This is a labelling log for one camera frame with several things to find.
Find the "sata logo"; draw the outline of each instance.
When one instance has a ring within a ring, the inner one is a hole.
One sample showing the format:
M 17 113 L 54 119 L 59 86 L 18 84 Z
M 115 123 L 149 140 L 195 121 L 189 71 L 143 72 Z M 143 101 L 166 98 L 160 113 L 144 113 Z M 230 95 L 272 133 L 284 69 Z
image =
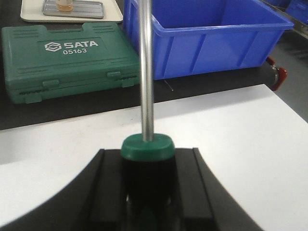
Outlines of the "sata logo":
M 45 44 L 45 50 L 47 51 L 56 52 L 61 49 L 62 49 L 61 44 L 57 42 L 50 42 L 50 43 Z
M 71 49 L 71 48 L 84 48 L 84 47 L 93 47 L 93 46 L 99 46 L 95 41 L 84 41 L 84 42 L 66 42 L 63 44 L 65 49 Z M 62 45 L 57 42 L 50 42 L 45 44 L 45 50 L 56 52 L 62 49 Z
M 93 46 L 98 46 L 98 44 L 94 41 L 84 41 L 84 42 L 66 42 L 64 44 L 66 49 L 71 49 L 71 48 L 78 48 L 78 47 L 93 47 Z

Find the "red clamp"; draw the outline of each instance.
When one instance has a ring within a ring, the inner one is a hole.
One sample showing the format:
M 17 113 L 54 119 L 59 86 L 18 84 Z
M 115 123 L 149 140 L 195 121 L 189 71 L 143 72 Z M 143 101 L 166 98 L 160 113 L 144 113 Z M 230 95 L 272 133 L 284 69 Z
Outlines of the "red clamp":
M 287 73 L 286 69 L 284 69 L 282 67 L 277 68 L 276 65 L 275 65 L 275 63 L 276 63 L 275 60 L 273 60 L 271 57 L 268 57 L 266 59 L 266 61 L 273 67 L 273 69 L 276 69 L 276 71 L 277 71 L 276 81 L 275 81 L 274 85 L 270 87 L 270 89 L 272 91 L 276 91 L 283 84 L 283 82 L 287 79 L 288 73 Z

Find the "metal rod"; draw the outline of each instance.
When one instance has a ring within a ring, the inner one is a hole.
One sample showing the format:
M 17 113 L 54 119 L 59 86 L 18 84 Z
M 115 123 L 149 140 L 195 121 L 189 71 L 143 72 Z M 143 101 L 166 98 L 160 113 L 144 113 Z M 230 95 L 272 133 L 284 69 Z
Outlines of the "metal rod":
M 152 0 L 139 0 L 141 117 L 143 141 L 154 138 Z

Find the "black table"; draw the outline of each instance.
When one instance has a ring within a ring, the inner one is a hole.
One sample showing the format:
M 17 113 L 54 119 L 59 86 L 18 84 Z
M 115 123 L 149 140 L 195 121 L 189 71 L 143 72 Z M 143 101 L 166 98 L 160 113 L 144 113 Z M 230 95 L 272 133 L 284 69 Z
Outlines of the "black table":
M 0 27 L 30 26 L 20 18 L 22 0 L 0 0 Z M 123 0 L 117 0 L 123 12 Z M 81 24 L 43 23 L 47 29 L 80 28 Z M 154 82 L 154 100 L 162 102 L 258 84 L 272 86 L 275 73 L 268 63 L 261 67 L 179 77 Z M 34 104 L 13 104 L 5 91 L 0 56 L 0 130 L 89 115 L 140 105 L 139 86 L 103 90 L 45 100 Z

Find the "white tray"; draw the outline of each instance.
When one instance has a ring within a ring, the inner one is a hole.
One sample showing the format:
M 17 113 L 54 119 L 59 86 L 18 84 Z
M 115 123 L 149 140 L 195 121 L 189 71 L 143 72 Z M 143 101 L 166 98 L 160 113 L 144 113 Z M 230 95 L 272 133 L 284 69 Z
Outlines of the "white tray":
M 122 22 L 123 15 L 115 0 L 97 0 L 103 3 L 105 16 L 102 19 L 47 16 L 42 12 L 44 0 L 23 0 L 20 17 L 26 22 L 82 23 L 82 22 Z

